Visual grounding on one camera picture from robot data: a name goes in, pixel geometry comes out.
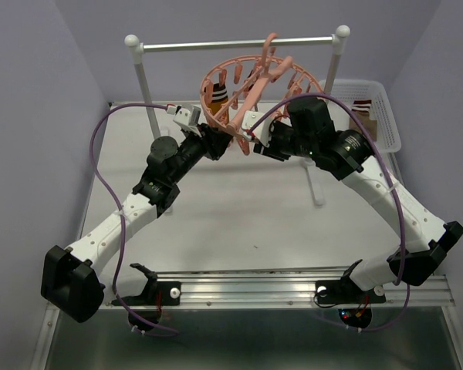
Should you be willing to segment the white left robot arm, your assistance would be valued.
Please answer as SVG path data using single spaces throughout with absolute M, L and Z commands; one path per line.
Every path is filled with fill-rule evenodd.
M 206 157 L 219 160 L 232 136 L 206 124 L 190 128 L 181 143 L 171 136 L 152 142 L 147 167 L 124 202 L 86 236 L 45 256 L 41 295 L 79 323 L 90 319 L 104 299 L 99 276 L 113 255 L 176 200 L 178 182 Z

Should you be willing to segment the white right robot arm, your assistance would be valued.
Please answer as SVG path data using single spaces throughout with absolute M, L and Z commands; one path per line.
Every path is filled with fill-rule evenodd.
M 362 197 L 400 238 L 392 254 L 359 259 L 337 280 L 321 281 L 320 304 L 357 303 L 387 283 L 421 286 L 463 235 L 457 221 L 446 222 L 426 209 L 385 166 L 364 128 L 337 130 L 327 103 L 354 112 L 333 97 L 307 93 L 282 102 L 289 123 L 261 115 L 246 129 L 254 151 L 275 160 L 311 159 L 321 170 Z

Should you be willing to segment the brown striped sock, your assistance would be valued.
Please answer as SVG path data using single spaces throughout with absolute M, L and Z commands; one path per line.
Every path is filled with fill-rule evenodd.
M 255 83 L 257 82 L 258 80 L 258 76 L 255 76 L 255 73 L 257 72 L 257 69 L 253 69 L 247 79 L 245 80 L 245 82 L 248 83 L 248 85 L 244 88 L 244 91 L 242 92 L 242 97 L 244 98 L 244 100 L 247 100 L 248 99 L 248 96 L 250 94 L 251 91 L 253 91 L 254 93 L 252 94 L 256 99 L 260 97 L 260 95 L 254 90 L 254 86 L 255 86 Z

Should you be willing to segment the pink round clip hanger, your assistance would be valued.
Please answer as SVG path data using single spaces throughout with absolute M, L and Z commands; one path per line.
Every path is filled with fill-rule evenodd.
M 252 124 L 259 119 L 258 104 L 265 89 L 291 73 L 284 97 L 300 93 L 318 92 L 323 88 L 314 75 L 294 63 L 293 57 L 275 54 L 279 39 L 271 33 L 261 42 L 262 51 L 254 55 L 240 55 L 213 67 L 203 78 L 200 104 L 206 122 L 231 134 L 241 151 L 250 154 L 250 143 L 261 140 L 265 129 Z

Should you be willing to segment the mustard yellow sock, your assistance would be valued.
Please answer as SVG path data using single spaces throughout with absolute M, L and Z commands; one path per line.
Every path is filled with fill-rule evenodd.
M 221 108 L 221 106 L 228 101 L 228 90 L 225 84 L 219 82 L 213 85 L 211 94 L 211 101 L 208 104 L 208 108 L 215 115 Z

